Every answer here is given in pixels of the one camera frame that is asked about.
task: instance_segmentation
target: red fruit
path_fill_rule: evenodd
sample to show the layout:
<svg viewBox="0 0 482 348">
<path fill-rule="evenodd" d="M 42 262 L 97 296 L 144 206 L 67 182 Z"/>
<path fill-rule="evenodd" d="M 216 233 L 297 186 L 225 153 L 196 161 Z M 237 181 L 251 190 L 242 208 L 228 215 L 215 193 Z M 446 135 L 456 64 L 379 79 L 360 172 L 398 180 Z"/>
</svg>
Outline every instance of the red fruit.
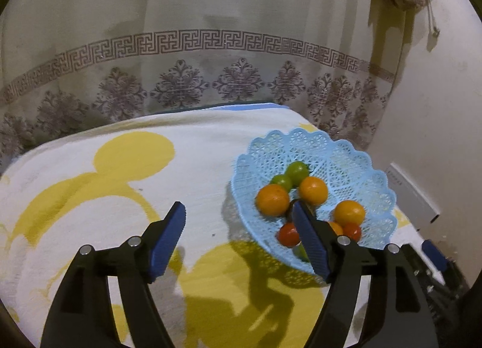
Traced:
<svg viewBox="0 0 482 348">
<path fill-rule="evenodd" d="M 343 226 L 343 235 L 346 235 L 351 240 L 358 242 L 362 237 L 362 229 L 355 223 L 346 223 Z"/>
<path fill-rule="evenodd" d="M 286 247 L 295 247 L 300 243 L 300 235 L 293 223 L 286 223 L 281 227 L 278 231 L 277 238 L 278 241 Z"/>
</svg>

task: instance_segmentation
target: fruit basket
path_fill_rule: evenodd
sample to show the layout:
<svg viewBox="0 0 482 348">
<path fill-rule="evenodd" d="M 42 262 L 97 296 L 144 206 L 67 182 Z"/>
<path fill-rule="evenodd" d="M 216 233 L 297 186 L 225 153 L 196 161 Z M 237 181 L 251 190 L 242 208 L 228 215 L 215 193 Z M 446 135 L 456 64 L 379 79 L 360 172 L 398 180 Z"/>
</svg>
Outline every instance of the fruit basket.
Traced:
<svg viewBox="0 0 482 348">
<path fill-rule="evenodd" d="M 264 250 L 293 268 L 313 273 L 310 263 L 278 242 L 276 234 L 285 220 L 262 216 L 255 206 L 258 191 L 293 161 L 306 163 L 310 175 L 323 179 L 328 187 L 328 199 L 316 210 L 318 219 L 331 220 L 338 202 L 355 200 L 366 211 L 359 244 L 382 249 L 390 242 L 397 227 L 397 219 L 391 214 L 396 196 L 387 186 L 385 173 L 372 168 L 367 153 L 355 150 L 347 140 L 333 141 L 321 130 L 309 133 L 294 129 L 289 134 L 274 130 L 251 141 L 247 153 L 238 157 L 231 180 L 240 218 Z M 296 193 L 296 189 L 291 190 L 291 199 L 297 197 Z"/>
</svg>

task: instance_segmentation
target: wall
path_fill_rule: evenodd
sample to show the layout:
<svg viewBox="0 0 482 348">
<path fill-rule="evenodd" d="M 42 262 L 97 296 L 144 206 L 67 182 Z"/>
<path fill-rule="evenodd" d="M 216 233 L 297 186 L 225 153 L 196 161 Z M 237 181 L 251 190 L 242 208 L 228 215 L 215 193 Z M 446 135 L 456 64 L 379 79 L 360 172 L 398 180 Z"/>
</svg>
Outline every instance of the wall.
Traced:
<svg viewBox="0 0 482 348">
<path fill-rule="evenodd" d="M 368 152 L 377 168 L 399 164 L 439 206 L 422 234 L 456 250 L 473 282 L 482 267 L 482 22 L 469 0 L 432 6 L 441 34 L 429 37 L 426 9 L 406 25 L 396 87 Z"/>
</svg>

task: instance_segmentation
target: beige curtain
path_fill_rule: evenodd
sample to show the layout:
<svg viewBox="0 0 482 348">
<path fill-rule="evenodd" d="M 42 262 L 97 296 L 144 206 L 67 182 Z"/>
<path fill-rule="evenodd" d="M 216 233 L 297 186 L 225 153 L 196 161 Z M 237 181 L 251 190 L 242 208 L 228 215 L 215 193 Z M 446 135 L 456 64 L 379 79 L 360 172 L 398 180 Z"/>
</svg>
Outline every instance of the beige curtain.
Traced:
<svg viewBox="0 0 482 348">
<path fill-rule="evenodd" d="M 390 0 L 11 0 L 0 17 L 2 167 L 91 127 L 230 102 L 288 105 L 365 148 L 403 24 Z"/>
</svg>

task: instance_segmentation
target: white and yellow tablecloth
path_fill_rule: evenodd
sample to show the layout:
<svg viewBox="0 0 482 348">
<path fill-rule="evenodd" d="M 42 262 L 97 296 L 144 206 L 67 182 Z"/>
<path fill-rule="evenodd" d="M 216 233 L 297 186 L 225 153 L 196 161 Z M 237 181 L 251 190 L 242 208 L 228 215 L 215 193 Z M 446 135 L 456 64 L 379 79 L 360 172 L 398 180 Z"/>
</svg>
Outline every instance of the white and yellow tablecloth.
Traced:
<svg viewBox="0 0 482 348">
<path fill-rule="evenodd" d="M 39 345 L 56 289 L 83 244 L 115 247 L 183 202 L 187 223 L 150 286 L 176 347 L 302 347 L 329 287 L 250 241 L 230 192 L 233 162 L 269 131 L 316 130 L 284 108 L 200 110 L 133 119 L 36 148 L 0 181 L 0 297 Z M 395 243 L 422 239 L 399 210 Z M 122 342 L 133 346 L 109 278 Z M 346 342 L 360 335 L 362 281 Z"/>
</svg>

